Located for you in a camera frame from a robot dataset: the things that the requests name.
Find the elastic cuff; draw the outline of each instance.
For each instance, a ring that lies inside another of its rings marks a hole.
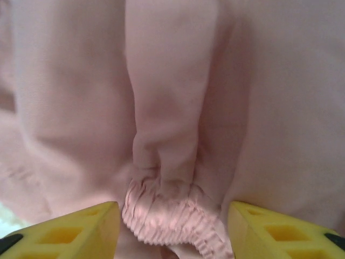
[[[171,246],[190,243],[205,259],[230,259],[233,253],[226,228],[216,208],[202,191],[192,186],[183,200],[157,194],[157,180],[132,181],[122,217],[139,241]]]

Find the light pink garment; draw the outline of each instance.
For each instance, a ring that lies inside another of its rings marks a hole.
[[[118,201],[118,259],[232,258],[232,200],[345,234],[343,0],[12,11],[0,0],[0,200],[19,216]]]

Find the square hole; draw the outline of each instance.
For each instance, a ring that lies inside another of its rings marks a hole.
[[[40,253],[30,253],[24,254],[16,259],[57,259],[59,254],[40,254]]]
[[[267,225],[268,233],[276,241],[308,241],[309,238],[298,228],[290,225]]]
[[[82,228],[55,228],[50,230],[39,244],[69,244],[82,232]]]
[[[287,253],[292,259],[332,259],[322,250],[291,250]]]
[[[259,215],[263,215],[261,212],[257,212],[254,209],[248,209],[247,210],[249,212],[249,214],[253,215],[253,216],[259,216]]]

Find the yellow plastic piece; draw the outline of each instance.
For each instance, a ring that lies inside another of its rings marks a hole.
[[[236,259],[345,258],[333,230],[246,203],[231,203],[228,228]]]
[[[113,259],[120,230],[116,202],[105,202],[13,232],[24,237],[1,259]]]

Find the pink cloth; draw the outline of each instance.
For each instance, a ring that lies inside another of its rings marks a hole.
[[[233,200],[345,234],[344,13],[0,0],[0,200],[32,223],[118,201],[118,259],[232,258]]]

